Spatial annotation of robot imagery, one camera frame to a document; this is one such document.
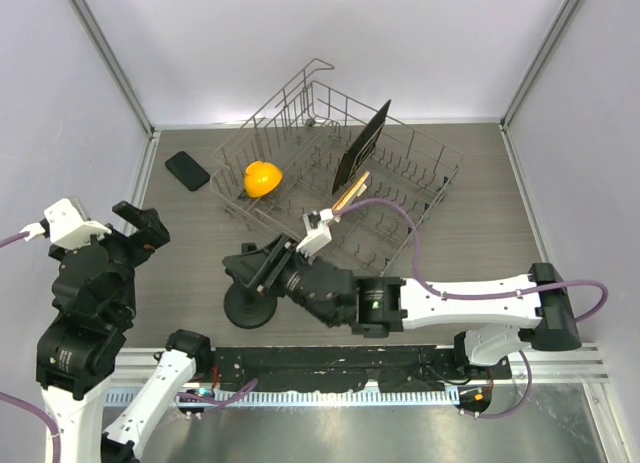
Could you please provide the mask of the black phone stand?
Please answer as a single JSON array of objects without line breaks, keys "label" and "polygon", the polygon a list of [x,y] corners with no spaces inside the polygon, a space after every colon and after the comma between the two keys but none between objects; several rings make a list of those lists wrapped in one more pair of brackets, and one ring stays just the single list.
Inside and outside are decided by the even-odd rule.
[{"label": "black phone stand", "polygon": [[241,329],[264,326],[275,315],[277,299],[255,296],[244,286],[232,283],[224,296],[223,309],[227,319]]}]

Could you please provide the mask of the black smartphone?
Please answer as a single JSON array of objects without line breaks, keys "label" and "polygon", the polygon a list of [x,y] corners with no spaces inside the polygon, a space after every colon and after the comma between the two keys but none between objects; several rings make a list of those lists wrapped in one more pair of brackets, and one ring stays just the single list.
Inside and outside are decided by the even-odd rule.
[{"label": "black smartphone", "polygon": [[165,167],[191,192],[203,187],[211,178],[211,175],[185,151],[179,151],[168,158]]}]

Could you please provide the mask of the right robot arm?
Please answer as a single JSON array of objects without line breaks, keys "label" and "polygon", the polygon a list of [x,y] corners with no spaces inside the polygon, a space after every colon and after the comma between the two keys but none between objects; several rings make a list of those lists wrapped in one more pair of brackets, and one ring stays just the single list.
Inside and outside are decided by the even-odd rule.
[{"label": "right robot arm", "polygon": [[365,338],[467,324],[451,354],[453,369],[465,378],[526,347],[564,352],[582,346],[566,283],[550,263],[534,263],[527,273],[506,279],[434,287],[417,277],[358,276],[307,256],[280,236],[262,248],[247,243],[222,264],[232,280],[224,312],[242,329],[265,325],[281,298],[329,328],[348,326]]}]

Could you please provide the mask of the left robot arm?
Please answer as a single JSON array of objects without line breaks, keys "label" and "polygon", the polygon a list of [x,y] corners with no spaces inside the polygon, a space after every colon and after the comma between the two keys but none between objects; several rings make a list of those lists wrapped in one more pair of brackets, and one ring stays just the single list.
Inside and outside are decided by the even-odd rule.
[{"label": "left robot arm", "polygon": [[172,333],[139,393],[110,426],[101,425],[106,396],[136,316],[136,269],[170,241],[153,209],[121,201],[113,212],[134,227],[125,235],[88,217],[81,204],[63,198],[28,227],[43,236],[59,263],[52,284],[58,314],[36,347],[41,386],[57,462],[137,462],[178,392],[205,380],[213,368],[211,342],[199,333]]}]

